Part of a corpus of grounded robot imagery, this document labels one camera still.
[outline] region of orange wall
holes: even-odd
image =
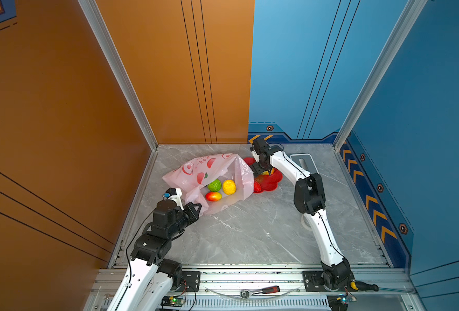
[[[79,310],[150,150],[77,1],[16,10],[0,23],[0,310]]]
[[[159,143],[244,143],[253,0],[97,1]]]

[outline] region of wrench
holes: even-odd
[[[254,294],[273,294],[273,293],[278,293],[280,291],[279,286],[271,286],[271,287],[266,287],[263,289],[244,289],[243,291],[240,292],[240,297],[243,299],[250,298],[250,296]]]

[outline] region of green fruit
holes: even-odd
[[[219,179],[216,179],[214,180],[212,183],[209,183],[207,185],[207,188],[212,191],[212,192],[217,192],[219,190],[221,190],[221,182],[219,181]]]

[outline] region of yellow chevron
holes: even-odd
[[[253,143],[254,142],[254,139],[258,138],[260,135],[255,135],[254,137],[252,137],[248,142],[249,143]]]
[[[393,233],[389,229],[387,229],[384,226],[382,226],[382,242],[383,242],[383,244],[385,244],[385,233],[388,233],[388,234],[392,235],[395,239],[397,239],[397,236],[395,236],[395,233]]]
[[[370,208],[368,207],[368,205],[370,204],[370,201],[378,204],[378,201],[373,196],[366,196],[366,209],[367,210],[370,210]]]
[[[346,153],[352,153],[352,151],[350,151],[350,150],[348,150],[348,149],[345,149],[345,150],[344,150],[344,162],[345,162],[345,154],[346,154]]]
[[[347,170],[350,173],[351,172],[351,164],[357,164],[357,162],[355,160],[348,160],[347,162],[349,163],[349,166],[347,167]]]
[[[357,175],[364,176],[363,172],[354,170],[354,176],[353,176],[354,183],[356,183],[356,176],[357,176]]]
[[[387,220],[387,217],[386,217],[384,214],[382,214],[382,213],[380,213],[379,211],[377,211],[377,210],[374,209],[374,210],[373,210],[373,223],[375,224],[375,227],[376,227],[376,216],[380,216],[380,217],[382,217],[383,219]]]

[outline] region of plastic bag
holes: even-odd
[[[254,175],[251,168],[238,154],[225,153],[195,158],[182,167],[167,173],[164,181],[171,188],[181,188],[181,198],[185,202],[201,204],[200,215],[215,214],[240,200],[248,198],[254,190]],[[219,179],[221,183],[231,179],[237,185],[237,191],[228,196],[222,189],[222,198],[210,202],[205,194],[210,192],[206,185]]]

